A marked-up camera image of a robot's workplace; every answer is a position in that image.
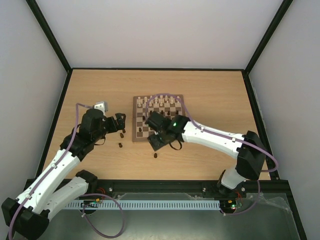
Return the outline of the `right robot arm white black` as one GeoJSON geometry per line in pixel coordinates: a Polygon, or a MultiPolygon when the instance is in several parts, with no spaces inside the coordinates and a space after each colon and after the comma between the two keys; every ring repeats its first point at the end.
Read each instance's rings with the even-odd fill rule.
{"type": "Polygon", "coordinates": [[[145,123],[154,131],[147,138],[154,151],[178,141],[180,144],[199,144],[235,159],[235,166],[224,170],[216,185],[217,190],[224,196],[233,193],[242,182],[256,181],[260,178],[266,149],[253,131],[247,131],[246,134],[225,132],[201,125],[183,115],[169,119],[155,111],[149,115],[145,123]]]}

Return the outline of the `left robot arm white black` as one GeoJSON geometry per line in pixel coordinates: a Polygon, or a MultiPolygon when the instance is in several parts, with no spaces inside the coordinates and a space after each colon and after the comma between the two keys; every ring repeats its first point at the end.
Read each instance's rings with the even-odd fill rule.
{"type": "Polygon", "coordinates": [[[47,168],[17,198],[8,197],[2,203],[3,217],[9,226],[8,238],[12,239],[13,232],[17,232],[28,240],[37,240],[51,219],[69,202],[94,194],[98,178],[86,170],[79,171],[63,187],[59,185],[98,141],[104,140],[107,134],[123,130],[125,122],[124,113],[107,117],[105,110],[97,107],[89,108],[82,120],[77,119],[47,168]]]}

